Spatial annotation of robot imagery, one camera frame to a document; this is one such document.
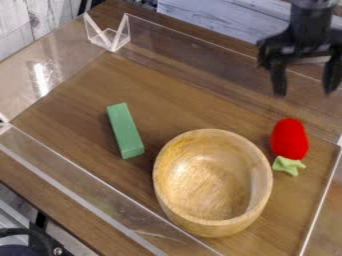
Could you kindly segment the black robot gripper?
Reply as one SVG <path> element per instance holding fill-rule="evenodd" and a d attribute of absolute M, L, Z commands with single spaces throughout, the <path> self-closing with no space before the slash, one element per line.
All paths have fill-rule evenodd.
<path fill-rule="evenodd" d="M 257 43 L 258 65 L 270 69 L 274 94 L 288 93 L 287 66 L 300 59 L 327 54 L 324 90 L 331 95 L 342 82 L 342 29 L 333 27 L 339 0 L 293 0 L 287 29 Z"/>

